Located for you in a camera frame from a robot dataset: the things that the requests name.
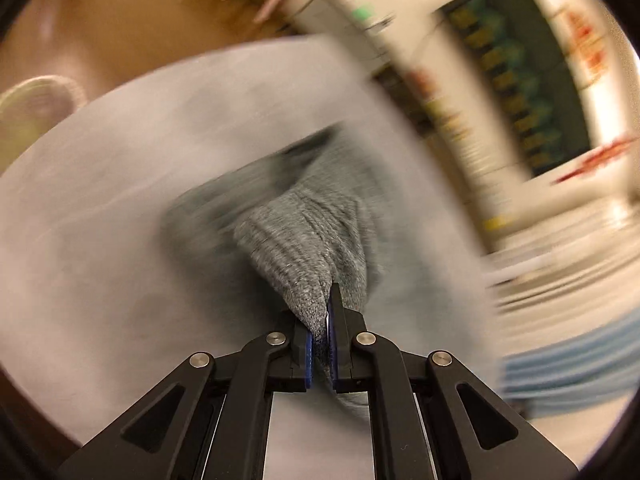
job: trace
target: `white table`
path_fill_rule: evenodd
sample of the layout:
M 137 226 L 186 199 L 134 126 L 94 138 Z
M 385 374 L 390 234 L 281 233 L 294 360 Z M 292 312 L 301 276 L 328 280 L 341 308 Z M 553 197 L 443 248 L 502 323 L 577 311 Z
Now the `white table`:
M 340 120 L 388 162 L 417 243 L 492 345 L 469 228 L 365 79 L 320 37 L 207 54 L 99 98 L 2 175 L 0 362 L 54 423 L 86 442 L 192 352 L 235 352 L 272 327 L 250 290 L 228 304 L 235 291 L 193 286 L 163 251 L 159 218 L 186 190 Z M 406 325 L 369 327 L 419 350 Z M 341 475 L 372 478 L 368 423 L 321 387 L 276 395 L 265 478 Z

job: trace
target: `gray cloth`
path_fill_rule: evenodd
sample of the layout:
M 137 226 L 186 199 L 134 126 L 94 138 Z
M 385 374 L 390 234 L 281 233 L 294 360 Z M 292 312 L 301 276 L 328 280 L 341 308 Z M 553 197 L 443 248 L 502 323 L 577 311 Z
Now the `gray cloth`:
M 438 263 L 416 253 L 399 197 L 376 157 L 334 126 L 185 193 L 163 231 L 202 276 L 237 269 L 238 258 L 251 272 L 250 262 L 311 330 L 321 362 L 333 282 L 366 320 L 404 315 L 427 349 L 470 354 L 465 309 L 438 282 Z

